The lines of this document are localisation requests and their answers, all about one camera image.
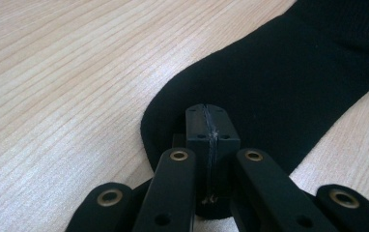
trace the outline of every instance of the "wood grain surface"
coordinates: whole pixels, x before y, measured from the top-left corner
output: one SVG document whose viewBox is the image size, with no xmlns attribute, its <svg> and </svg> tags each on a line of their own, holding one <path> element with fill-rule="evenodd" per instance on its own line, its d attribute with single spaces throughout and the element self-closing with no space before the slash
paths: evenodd
<svg viewBox="0 0 369 232">
<path fill-rule="evenodd" d="M 157 91 L 293 2 L 0 0 L 0 231 L 64 231 L 94 187 L 151 178 L 139 124 Z M 369 198 L 369 94 L 292 178 Z"/>
</svg>

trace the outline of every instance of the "fabric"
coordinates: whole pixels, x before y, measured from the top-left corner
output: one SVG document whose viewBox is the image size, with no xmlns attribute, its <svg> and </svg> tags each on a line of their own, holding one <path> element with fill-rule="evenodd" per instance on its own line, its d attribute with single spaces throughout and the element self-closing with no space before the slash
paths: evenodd
<svg viewBox="0 0 369 232">
<path fill-rule="evenodd" d="M 289 174 L 368 91 L 369 0 L 300 0 L 174 76 L 146 109 L 141 135 L 155 170 L 173 134 L 185 133 L 185 110 L 215 104 L 242 148 L 266 151 Z"/>
</svg>

